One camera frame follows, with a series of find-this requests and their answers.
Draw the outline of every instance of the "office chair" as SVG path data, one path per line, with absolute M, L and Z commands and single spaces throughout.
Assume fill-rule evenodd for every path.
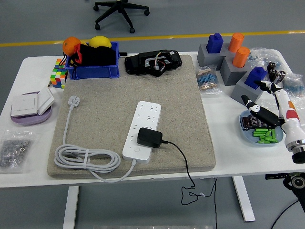
M 99 10 L 99 6 L 109 6 L 110 9 L 108 9 L 102 16 L 100 16 L 97 20 L 95 20 L 95 29 L 96 30 L 100 30 L 100 25 L 99 22 L 104 20 L 105 18 L 107 18 L 109 15 L 111 15 L 112 13 L 118 11 L 119 13 L 121 13 L 124 18 L 126 19 L 126 21 L 128 22 L 128 24 L 130 25 L 130 29 L 129 32 L 130 33 L 134 33 L 134 27 L 132 25 L 132 21 L 130 20 L 130 18 L 128 17 L 125 9 L 139 9 L 139 10 L 145 10 L 144 14 L 146 16 L 149 15 L 149 7 L 147 6 L 141 6 L 141 5 L 136 5 L 136 4 L 131 4 L 128 3 L 128 0 L 116 0 L 116 1 L 106 1 L 106 2 L 95 2 L 95 6 L 93 7 L 93 9 L 95 11 Z

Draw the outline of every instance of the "plastic bag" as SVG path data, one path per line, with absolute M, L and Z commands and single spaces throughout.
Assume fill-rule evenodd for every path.
M 304 97 L 304 84 L 302 75 L 287 73 L 283 79 L 283 89 L 287 91 L 289 96 Z
M 248 62 L 250 63 L 252 69 L 254 67 L 263 67 L 266 71 L 268 64 L 270 62 L 274 62 L 276 64 L 275 69 L 277 71 L 290 72 L 289 69 L 286 68 L 286 65 L 282 63 L 282 58 L 280 58 L 278 53 L 272 49 L 261 47 L 251 48 L 248 56 Z
M 222 93 L 218 87 L 216 68 L 217 65 L 208 65 L 198 68 L 197 83 L 201 94 Z
M 304 97 L 289 97 L 291 102 L 295 106 L 295 110 L 299 116 L 300 123 L 305 125 L 305 98 Z M 275 98 L 274 99 L 263 99 L 260 104 L 258 104 L 267 110 L 271 111 L 272 113 L 279 115 L 279 111 L 276 105 Z
M 0 172 L 21 173 L 34 135 L 29 131 L 5 131 L 0 143 Z

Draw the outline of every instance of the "power plug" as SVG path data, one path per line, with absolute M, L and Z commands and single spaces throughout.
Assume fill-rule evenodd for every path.
M 80 104 L 79 97 L 72 95 L 68 100 L 68 104 L 72 107 L 78 107 L 78 105 Z

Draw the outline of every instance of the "gray felt pad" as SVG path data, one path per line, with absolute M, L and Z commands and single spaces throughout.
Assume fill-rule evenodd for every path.
M 184 152 L 190 172 L 209 171 L 215 167 L 215 156 L 204 114 L 195 70 L 189 55 L 182 55 L 182 66 L 160 77 L 128 75 L 124 58 L 119 59 L 120 77 L 72 81 L 67 79 L 51 145 L 48 174 L 58 179 L 94 178 L 86 170 L 64 169 L 55 165 L 55 150 L 62 145 L 63 132 L 72 95 L 81 102 L 70 117 L 66 143 L 90 149 L 109 149 L 121 156 L 121 164 L 103 178 L 123 176 L 131 161 L 122 158 L 122 150 L 139 101 L 161 105 L 158 131 Z M 106 158 L 91 158 L 95 164 L 106 164 Z M 130 176 L 186 172 L 182 154 L 173 145 L 153 149 L 148 164 L 137 163 Z

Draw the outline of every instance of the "purple dish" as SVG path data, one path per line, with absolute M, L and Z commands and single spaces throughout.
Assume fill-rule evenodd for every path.
M 26 94 L 34 94 L 34 93 L 38 94 L 39 92 L 31 92 Z M 20 125 L 34 125 L 46 121 L 51 116 L 51 112 L 52 112 L 52 106 L 50 106 L 42 115 L 32 114 L 21 117 L 11 116 L 10 118 L 13 122 L 18 123 Z

